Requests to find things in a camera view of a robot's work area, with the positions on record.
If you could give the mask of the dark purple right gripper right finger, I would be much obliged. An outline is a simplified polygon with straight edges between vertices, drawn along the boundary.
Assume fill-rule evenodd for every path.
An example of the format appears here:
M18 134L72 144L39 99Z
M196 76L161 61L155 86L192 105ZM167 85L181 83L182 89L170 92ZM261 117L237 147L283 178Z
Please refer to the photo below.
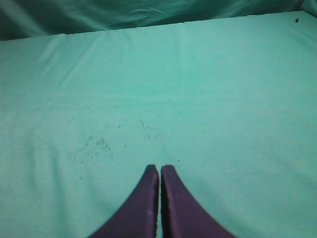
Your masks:
M161 168L161 221L164 238L233 238L197 202L172 165Z

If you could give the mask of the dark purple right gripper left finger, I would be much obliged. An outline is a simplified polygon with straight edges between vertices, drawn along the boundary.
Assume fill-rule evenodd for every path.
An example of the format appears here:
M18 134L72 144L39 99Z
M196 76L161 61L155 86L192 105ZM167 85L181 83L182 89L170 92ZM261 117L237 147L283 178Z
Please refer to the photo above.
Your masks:
M138 184L92 238L155 238L159 207L159 174L147 165Z

